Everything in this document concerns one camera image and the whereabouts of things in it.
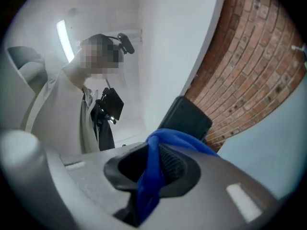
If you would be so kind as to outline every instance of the fluorescent light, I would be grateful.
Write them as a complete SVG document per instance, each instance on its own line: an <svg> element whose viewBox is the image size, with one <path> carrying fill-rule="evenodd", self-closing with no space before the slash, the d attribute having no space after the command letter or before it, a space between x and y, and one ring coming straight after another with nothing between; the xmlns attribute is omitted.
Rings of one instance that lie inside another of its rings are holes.
<svg viewBox="0 0 307 230"><path fill-rule="evenodd" d="M68 39L68 35L67 35L67 31L66 31L66 25L65 25L64 20L61 20L57 23L57 31L58 31L59 40L62 44L62 48L64 50L65 56L66 56L68 62L71 62L72 59L75 57L75 55L73 54L71 44L70 44L69 39Z"/></svg>

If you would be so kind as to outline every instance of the person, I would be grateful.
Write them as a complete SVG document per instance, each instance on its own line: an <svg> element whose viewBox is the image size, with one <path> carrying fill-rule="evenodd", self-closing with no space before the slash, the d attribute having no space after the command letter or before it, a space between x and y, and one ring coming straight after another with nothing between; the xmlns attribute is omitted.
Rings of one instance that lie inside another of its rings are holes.
<svg viewBox="0 0 307 230"><path fill-rule="evenodd" d="M94 133L97 127L91 120L98 91L91 91L84 83L93 74L114 72L120 62L123 53L107 36L97 34L84 40L74 59L59 71L31 133L60 155L99 151L99 137Z"/></svg>

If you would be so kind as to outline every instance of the blue cloth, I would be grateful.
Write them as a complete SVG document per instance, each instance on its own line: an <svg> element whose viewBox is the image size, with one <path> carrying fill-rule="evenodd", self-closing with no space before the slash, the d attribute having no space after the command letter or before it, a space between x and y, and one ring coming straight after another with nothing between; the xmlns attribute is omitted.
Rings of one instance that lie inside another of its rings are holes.
<svg viewBox="0 0 307 230"><path fill-rule="evenodd" d="M159 164L159 143L184 147L190 150L219 157L216 152L200 140L186 133L159 129L153 132L146 140L149 145L147 166L138 180L137 212L139 222L142 223L159 203L159 191L165 185Z"/></svg>

